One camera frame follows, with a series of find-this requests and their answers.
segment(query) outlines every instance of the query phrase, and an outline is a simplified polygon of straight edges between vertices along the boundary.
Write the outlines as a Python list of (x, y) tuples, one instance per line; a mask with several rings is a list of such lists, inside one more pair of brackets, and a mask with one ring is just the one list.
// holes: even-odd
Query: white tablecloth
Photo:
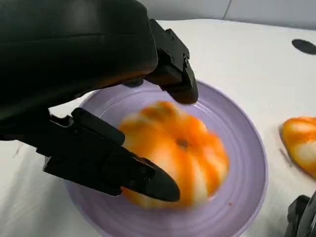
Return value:
[[(187, 45), (196, 78), (239, 104), (267, 152), (264, 205), (242, 237), (281, 237), (287, 207), (311, 195), (316, 182), (280, 152), (277, 127), (295, 116), (316, 116), (316, 56), (296, 50), (295, 38), (316, 43), (316, 32), (219, 20), (161, 22)], [(83, 98), (52, 109), (65, 115)], [(43, 173), (44, 158), (20, 142), (0, 142), (1, 237), (99, 237), (72, 204), (61, 179)]]

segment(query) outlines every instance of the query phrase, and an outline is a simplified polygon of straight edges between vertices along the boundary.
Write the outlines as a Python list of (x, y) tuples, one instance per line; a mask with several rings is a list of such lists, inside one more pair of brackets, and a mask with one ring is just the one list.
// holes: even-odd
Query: small pumpkin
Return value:
[(316, 178), (316, 118), (288, 119), (281, 128), (281, 137), (290, 157)]
[(166, 171), (180, 188), (178, 202), (165, 202), (123, 188), (145, 208), (186, 207), (206, 202), (224, 182), (229, 159), (220, 138), (170, 102), (151, 104), (125, 118), (123, 146)]

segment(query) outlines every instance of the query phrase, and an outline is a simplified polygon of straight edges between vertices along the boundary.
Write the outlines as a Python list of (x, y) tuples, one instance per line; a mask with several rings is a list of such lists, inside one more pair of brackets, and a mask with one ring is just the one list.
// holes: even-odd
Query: white-striped orange pumpkin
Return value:
[(180, 188), (178, 202), (164, 202), (128, 189), (123, 194), (145, 208), (206, 202), (224, 182), (229, 160), (218, 136), (170, 102), (157, 102), (124, 119), (124, 147), (165, 170)]
[(316, 118), (290, 118), (283, 124), (281, 136), (290, 157), (316, 178)]

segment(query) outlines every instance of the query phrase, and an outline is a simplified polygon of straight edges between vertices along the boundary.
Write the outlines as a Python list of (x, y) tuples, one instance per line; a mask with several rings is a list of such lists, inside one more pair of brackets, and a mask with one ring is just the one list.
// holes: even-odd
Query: orange pumpkin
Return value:
[(119, 129), (126, 136), (125, 148), (161, 167), (180, 188), (178, 202), (122, 189), (129, 200), (145, 208), (204, 203), (228, 174), (229, 160), (220, 138), (170, 102), (157, 102), (128, 116)]
[(290, 118), (283, 124), (281, 136), (290, 157), (316, 178), (316, 118)]

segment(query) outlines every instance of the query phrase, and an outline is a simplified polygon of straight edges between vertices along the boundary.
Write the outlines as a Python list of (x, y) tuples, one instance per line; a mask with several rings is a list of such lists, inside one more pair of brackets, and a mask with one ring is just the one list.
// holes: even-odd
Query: gray wall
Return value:
[(316, 30), (316, 0), (139, 0), (157, 20), (215, 18)]

